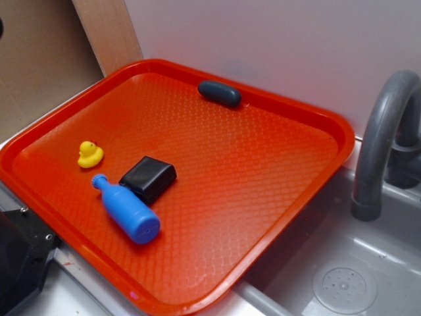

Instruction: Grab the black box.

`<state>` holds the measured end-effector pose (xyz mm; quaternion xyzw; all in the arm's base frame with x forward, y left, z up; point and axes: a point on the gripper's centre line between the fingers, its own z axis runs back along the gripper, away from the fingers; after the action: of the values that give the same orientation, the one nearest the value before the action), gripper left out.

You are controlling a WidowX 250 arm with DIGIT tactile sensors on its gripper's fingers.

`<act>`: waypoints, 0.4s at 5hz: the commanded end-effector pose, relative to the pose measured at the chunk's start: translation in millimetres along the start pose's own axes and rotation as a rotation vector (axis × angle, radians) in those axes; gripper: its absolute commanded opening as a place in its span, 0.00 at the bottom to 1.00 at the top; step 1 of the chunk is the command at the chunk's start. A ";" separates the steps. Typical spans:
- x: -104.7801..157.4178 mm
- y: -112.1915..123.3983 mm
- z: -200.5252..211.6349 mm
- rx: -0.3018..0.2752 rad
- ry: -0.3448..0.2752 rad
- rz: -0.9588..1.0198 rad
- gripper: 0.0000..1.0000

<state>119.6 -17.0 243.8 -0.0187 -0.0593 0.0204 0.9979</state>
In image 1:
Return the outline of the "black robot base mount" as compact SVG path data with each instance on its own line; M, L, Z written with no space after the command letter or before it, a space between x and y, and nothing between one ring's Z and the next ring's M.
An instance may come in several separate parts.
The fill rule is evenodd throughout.
M13 315L42 292L58 241L28 207L1 212L2 315Z

